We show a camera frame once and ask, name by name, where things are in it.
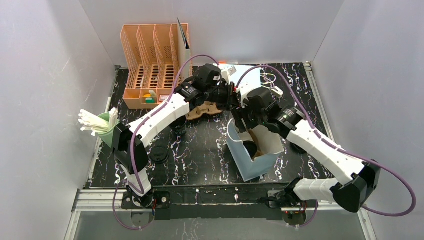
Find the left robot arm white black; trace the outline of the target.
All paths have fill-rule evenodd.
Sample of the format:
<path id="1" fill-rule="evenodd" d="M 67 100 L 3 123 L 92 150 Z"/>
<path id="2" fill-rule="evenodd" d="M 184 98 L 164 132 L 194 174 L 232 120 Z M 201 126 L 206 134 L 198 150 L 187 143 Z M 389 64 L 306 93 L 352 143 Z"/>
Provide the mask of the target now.
<path id="1" fill-rule="evenodd" d="M 223 76 L 224 65 L 205 64 L 172 90 L 168 99 L 127 125 L 118 123 L 113 129 L 111 151 L 126 175 L 126 186 L 138 197 L 152 188 L 146 166 L 146 147 L 167 127 L 179 124 L 188 113 L 206 102 L 221 111 L 239 105 L 235 84 Z"/>

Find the light blue paper bag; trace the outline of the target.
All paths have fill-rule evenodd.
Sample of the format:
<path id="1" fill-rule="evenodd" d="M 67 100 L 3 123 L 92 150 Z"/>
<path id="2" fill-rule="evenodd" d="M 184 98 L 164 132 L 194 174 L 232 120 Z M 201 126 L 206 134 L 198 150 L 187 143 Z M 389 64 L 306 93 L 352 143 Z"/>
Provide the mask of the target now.
<path id="1" fill-rule="evenodd" d="M 272 133 L 263 125 L 258 125 L 252 130 L 258 138 L 261 151 L 264 153 L 264 155 L 256 157 L 254 161 L 243 145 L 244 141 L 252 141 L 249 131 L 241 133 L 235 126 L 234 119 L 230 119 L 227 124 L 226 144 L 244 182 L 266 174 L 285 150 L 281 137 L 277 133 Z"/>

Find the brown cardboard cup carrier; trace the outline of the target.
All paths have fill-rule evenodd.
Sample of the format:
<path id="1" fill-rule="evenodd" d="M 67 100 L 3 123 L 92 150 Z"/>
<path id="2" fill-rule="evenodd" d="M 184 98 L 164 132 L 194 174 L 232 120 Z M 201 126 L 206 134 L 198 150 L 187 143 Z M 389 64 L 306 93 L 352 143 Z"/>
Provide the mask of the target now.
<path id="1" fill-rule="evenodd" d="M 253 153 L 253 150 L 254 150 L 253 147 L 251 147 L 251 150 L 248 150 L 252 161 L 254 161 L 255 158 L 263 156 L 264 153 L 261 151 L 261 148 L 260 148 L 260 145 L 259 145 L 259 140 L 258 140 L 256 134 L 254 133 L 254 131 L 252 129 L 249 129 L 248 132 L 249 132 L 249 134 L 252 138 L 252 141 L 253 141 L 253 143 L 255 145 L 255 149 L 256 149 L 255 153 Z"/>

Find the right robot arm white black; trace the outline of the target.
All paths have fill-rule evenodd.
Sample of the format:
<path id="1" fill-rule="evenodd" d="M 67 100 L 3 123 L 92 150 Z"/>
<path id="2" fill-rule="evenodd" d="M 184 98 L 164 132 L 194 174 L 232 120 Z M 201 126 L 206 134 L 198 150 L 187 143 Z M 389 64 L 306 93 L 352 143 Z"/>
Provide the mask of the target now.
<path id="1" fill-rule="evenodd" d="M 286 100 L 278 99 L 265 88 L 251 90 L 246 97 L 236 91 L 228 98 L 235 125 L 242 132 L 254 127 L 265 127 L 266 133 L 281 138 L 309 154 L 333 177 L 308 179 L 298 177 L 277 198 L 292 206 L 309 200 L 335 202 L 344 210 L 356 213 L 377 187 L 381 168 L 345 155 L 307 121 L 307 116 Z"/>

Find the black cup with shiny contents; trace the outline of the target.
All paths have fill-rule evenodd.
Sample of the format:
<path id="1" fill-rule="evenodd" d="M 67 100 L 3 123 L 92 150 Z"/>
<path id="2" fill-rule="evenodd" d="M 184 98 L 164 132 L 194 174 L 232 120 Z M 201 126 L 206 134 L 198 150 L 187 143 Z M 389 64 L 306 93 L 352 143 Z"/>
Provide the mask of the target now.
<path id="1" fill-rule="evenodd" d="M 253 159 L 256 153 L 258 152 L 257 144 L 253 140 L 246 140 L 243 142 L 243 146 L 247 150 L 249 157 Z"/>

